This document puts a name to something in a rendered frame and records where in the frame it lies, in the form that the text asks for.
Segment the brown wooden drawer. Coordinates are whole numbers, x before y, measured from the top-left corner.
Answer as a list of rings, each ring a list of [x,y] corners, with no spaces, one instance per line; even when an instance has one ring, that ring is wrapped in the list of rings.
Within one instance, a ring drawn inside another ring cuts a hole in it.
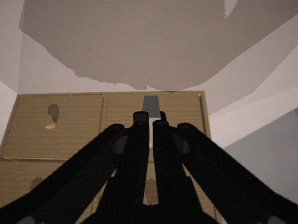
[[[65,163],[100,134],[103,104],[103,95],[20,97],[3,158]]]
[[[200,199],[200,203],[203,211],[215,219],[214,205],[209,200],[209,198],[204,194],[203,190],[196,183],[196,181],[193,179],[190,173],[187,171],[186,167],[184,167],[184,169],[185,169],[186,176],[190,176],[193,181],[193,184],[196,189],[197,195]],[[100,198],[102,196],[105,186],[106,184],[101,189]],[[158,204],[155,168],[147,168],[143,204],[146,204],[146,205]]]
[[[0,165],[0,208],[30,192],[59,167]],[[92,214],[93,201],[77,220]]]
[[[158,96],[160,111],[165,112],[169,126],[186,122],[204,134],[199,94],[109,95],[105,129],[117,123],[132,127],[133,113],[142,111],[144,96]]]

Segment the tan wooden chest of drawers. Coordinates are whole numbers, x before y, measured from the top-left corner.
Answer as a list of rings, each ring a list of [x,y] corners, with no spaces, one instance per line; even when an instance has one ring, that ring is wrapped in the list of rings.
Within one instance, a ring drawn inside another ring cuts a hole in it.
[[[161,94],[199,94],[202,120],[203,120],[203,131],[204,134],[211,139],[209,118],[207,112],[206,98],[204,91],[142,91],[142,92],[89,92],[89,93],[47,93],[47,94],[17,94],[2,142],[0,146],[0,165],[10,165],[10,166],[43,166],[43,167],[60,167],[61,162],[19,162],[3,158],[3,151],[7,141],[7,137],[12,125],[12,121],[20,100],[20,97],[38,97],[38,96],[74,96],[74,95],[103,95],[104,104],[103,104],[103,113],[102,113],[102,122],[101,122],[101,131],[105,130],[106,126],[106,117],[107,117],[107,107],[108,107],[108,98],[109,95],[161,95]],[[212,140],[212,139],[211,139]],[[93,209],[92,214],[96,211],[97,206],[100,200],[100,193],[96,195],[96,198],[93,199]],[[214,206],[215,220],[222,224],[221,214],[217,211]]]

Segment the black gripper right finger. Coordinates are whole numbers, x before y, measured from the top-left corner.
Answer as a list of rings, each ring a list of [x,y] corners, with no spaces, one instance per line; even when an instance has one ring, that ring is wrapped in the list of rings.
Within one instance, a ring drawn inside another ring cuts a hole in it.
[[[151,147],[166,224],[208,224],[183,165],[227,224],[298,224],[298,204],[270,189],[194,125],[169,126],[158,96],[151,96]]]

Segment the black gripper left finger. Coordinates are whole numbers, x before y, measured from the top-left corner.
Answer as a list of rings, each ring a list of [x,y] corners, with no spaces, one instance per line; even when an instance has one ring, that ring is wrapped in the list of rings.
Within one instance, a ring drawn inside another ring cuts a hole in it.
[[[106,182],[91,224],[132,224],[135,204],[144,200],[149,147],[151,96],[144,96],[132,127],[107,127],[29,193],[0,208],[0,224],[75,224]]]

